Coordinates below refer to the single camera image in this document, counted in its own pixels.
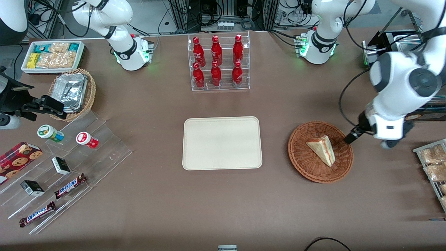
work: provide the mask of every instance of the snack tray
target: snack tray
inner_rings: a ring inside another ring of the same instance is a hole
[[[31,55],[31,53],[34,51],[34,48],[36,47],[36,45],[41,45],[44,43],[53,43],[53,42],[60,42],[60,43],[72,43],[72,44],[79,44],[78,50],[76,51],[76,57],[74,58],[74,63],[73,66],[71,68],[27,68],[26,64],[28,63],[29,60],[29,55]],[[57,74],[57,73],[61,73],[61,72],[66,72],[66,71],[73,71],[76,70],[81,62],[81,58],[83,55],[83,50],[85,48],[84,43],[82,43],[79,40],[57,40],[57,41],[38,41],[38,42],[32,42],[29,45],[28,51],[26,52],[26,56],[25,59],[23,60],[22,63],[22,71],[28,74]]]
[[[432,187],[434,188],[434,191],[435,191],[435,194],[437,195],[438,201],[440,201],[440,198],[443,197],[443,196],[445,196],[445,194],[443,194],[443,193],[441,192],[441,190],[440,190],[440,186],[443,185],[443,184],[446,184],[446,182],[445,182],[445,181],[431,181],[431,180],[429,179],[429,175],[428,175],[428,173],[426,172],[426,167],[427,167],[428,165],[426,165],[424,159],[421,157],[421,154],[420,154],[420,151],[421,151],[421,150],[426,149],[426,148],[431,148],[431,147],[436,146],[436,145],[438,145],[438,144],[441,145],[441,146],[443,147],[443,150],[446,152],[446,139],[443,139],[443,140],[440,140],[440,141],[431,143],[431,144],[429,144],[429,145],[425,145],[425,146],[422,146],[422,147],[413,149],[412,151],[413,151],[414,153],[417,154],[417,156],[418,156],[418,158],[419,158],[421,164],[423,165],[423,170],[425,171],[426,175],[428,176],[428,180],[429,180],[430,184],[431,184]],[[443,203],[441,203],[441,201],[440,201],[440,204],[441,204],[441,206],[442,206],[442,208],[443,208],[443,211],[446,213],[446,207],[443,205]]]

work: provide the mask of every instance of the coca-cola bottle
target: coca-cola bottle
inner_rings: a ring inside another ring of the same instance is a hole
[[[222,46],[219,43],[219,37],[218,36],[212,36],[212,60],[216,60],[218,65],[222,65],[223,63],[223,53],[222,53]]]
[[[234,65],[235,67],[232,70],[232,85],[235,88],[240,88],[240,86],[242,85],[242,75],[243,75],[243,70],[242,68],[240,68],[241,65],[240,60],[237,60]]]
[[[197,62],[194,62],[192,65],[194,67],[194,71],[192,75],[194,75],[194,82],[198,89],[204,88],[204,75],[202,70],[200,69],[200,65]]]
[[[240,62],[243,60],[243,44],[242,44],[242,35],[237,34],[235,36],[235,43],[234,47],[232,48],[233,53],[233,61],[234,64],[237,62],[237,60],[240,60]]]
[[[206,65],[206,60],[204,59],[204,50],[200,45],[200,39],[198,37],[194,37],[192,41],[194,42],[195,61],[200,65],[200,67],[204,67]]]
[[[212,61],[211,75],[212,75],[212,84],[215,87],[219,87],[222,83],[222,71],[219,68],[217,60]]]

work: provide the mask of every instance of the woven basket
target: woven basket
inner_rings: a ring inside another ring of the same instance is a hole
[[[335,162],[327,166],[307,146],[312,138],[327,135],[333,147]],[[319,183],[336,182],[350,171],[353,165],[353,149],[344,142],[344,134],[334,125],[323,121],[311,121],[294,129],[288,141],[288,154],[293,166],[305,178]]]
[[[55,115],[50,115],[53,119],[63,120],[63,121],[66,121],[66,122],[71,122],[75,118],[87,114],[91,110],[91,107],[93,106],[93,102],[95,101],[95,94],[96,94],[95,80],[92,78],[90,73],[87,72],[84,69],[76,69],[74,71],[64,72],[61,75],[75,74],[75,73],[82,73],[82,74],[84,74],[84,75],[86,75],[88,77],[87,89],[85,91],[85,97],[84,97],[84,101],[83,101],[83,104],[82,104],[82,110],[80,112],[78,112],[78,113],[67,113],[66,119],[61,119],[61,118],[58,118]],[[53,88],[54,88],[54,84],[55,83],[56,83],[56,79],[53,81],[53,84],[50,87],[50,91],[48,91],[48,95],[49,96],[51,96],[51,94],[53,93]]]

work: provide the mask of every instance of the brown tabletop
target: brown tabletop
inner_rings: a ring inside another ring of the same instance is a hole
[[[352,29],[358,41],[375,29]],[[446,222],[412,149],[446,138],[443,122],[417,123],[392,150],[365,135],[353,143],[350,173],[334,184],[303,178],[286,149],[300,123],[324,120],[347,133],[337,101],[362,71],[361,50],[346,33],[323,65],[296,58],[267,32],[251,32],[251,90],[193,93],[187,35],[161,37],[154,63],[125,71],[107,41],[84,40],[83,68],[97,85],[93,110],[134,152],[38,235],[0,217],[0,250],[303,250],[314,238],[341,240],[352,250],[446,250]],[[27,75],[34,96],[47,93],[54,75]],[[376,95],[368,74],[348,89],[344,109],[356,116]],[[186,171],[183,123],[194,117],[255,116],[260,121],[259,169]],[[65,122],[39,115],[18,130],[0,130],[0,152],[20,141],[42,145],[37,128]],[[342,250],[337,243],[315,245]]]

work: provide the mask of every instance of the aluminum foil container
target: aluminum foil container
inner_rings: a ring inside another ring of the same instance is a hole
[[[57,77],[51,97],[64,104],[66,113],[78,113],[82,110],[88,77],[82,73],[67,74]]]

